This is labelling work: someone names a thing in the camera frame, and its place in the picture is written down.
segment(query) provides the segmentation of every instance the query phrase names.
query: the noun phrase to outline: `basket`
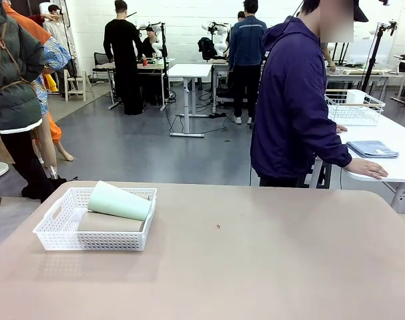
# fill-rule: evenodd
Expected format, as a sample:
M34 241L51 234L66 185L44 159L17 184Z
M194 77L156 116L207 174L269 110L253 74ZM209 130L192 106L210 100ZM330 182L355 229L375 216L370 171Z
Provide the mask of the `basket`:
M88 201L94 188L69 188L49 208L33 233L48 251L143 251L155 213L157 189L122 189L151 201L142 232L78 231L79 222L88 211Z
M351 93L357 93L360 101ZM325 101L328 117L341 125L377 125L386 105L359 90L327 89Z

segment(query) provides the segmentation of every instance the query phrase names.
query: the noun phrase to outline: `purple jacket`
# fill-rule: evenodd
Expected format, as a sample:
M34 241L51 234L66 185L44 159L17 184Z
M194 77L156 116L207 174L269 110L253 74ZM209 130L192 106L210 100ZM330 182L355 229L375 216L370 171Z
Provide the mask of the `purple jacket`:
M347 166L352 157L328 119L326 70L320 40L304 23L288 17L268 29L266 63L252 137L252 166L260 177L309 173L315 155Z

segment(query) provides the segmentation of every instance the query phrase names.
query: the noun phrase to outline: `brown paper on floor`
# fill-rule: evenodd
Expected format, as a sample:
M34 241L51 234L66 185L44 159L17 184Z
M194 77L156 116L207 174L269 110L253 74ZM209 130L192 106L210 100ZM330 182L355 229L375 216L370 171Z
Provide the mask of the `brown paper on floor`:
M78 231L142 232L144 221L86 212L79 223Z

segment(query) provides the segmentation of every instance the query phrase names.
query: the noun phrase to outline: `black cap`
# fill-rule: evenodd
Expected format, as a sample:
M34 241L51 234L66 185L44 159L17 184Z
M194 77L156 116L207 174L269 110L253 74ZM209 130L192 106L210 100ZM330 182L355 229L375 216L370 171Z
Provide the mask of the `black cap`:
M354 21L368 22L367 16L365 16L360 8L360 0L354 0Z

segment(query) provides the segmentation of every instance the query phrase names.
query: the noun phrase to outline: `white sneaker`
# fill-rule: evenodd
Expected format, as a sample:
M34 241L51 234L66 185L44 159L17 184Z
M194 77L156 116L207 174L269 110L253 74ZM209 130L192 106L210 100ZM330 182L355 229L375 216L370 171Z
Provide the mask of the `white sneaker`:
M235 117L234 116L234 123L236 124L236 125L241 125L242 124L242 118L241 117Z

